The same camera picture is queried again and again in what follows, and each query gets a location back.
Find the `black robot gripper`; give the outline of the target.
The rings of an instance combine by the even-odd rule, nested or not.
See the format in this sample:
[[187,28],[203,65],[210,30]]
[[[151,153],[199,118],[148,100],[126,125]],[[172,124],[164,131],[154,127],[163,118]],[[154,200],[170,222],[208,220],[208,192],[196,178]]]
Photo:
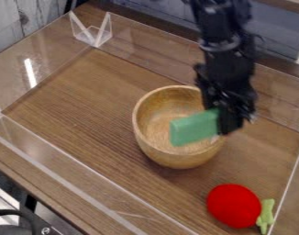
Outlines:
[[196,63],[196,85],[206,108],[218,107],[218,134],[228,135],[256,120],[258,93],[251,85],[255,73],[255,40],[246,37],[230,50],[202,49],[204,63]]

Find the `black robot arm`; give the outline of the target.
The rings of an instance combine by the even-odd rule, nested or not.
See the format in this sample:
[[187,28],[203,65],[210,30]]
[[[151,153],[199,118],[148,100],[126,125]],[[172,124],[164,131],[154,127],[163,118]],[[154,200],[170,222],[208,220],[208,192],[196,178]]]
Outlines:
[[203,62],[194,65],[203,105],[218,111],[218,133],[240,129],[256,112],[255,37],[247,32],[248,0],[188,0],[200,31]]

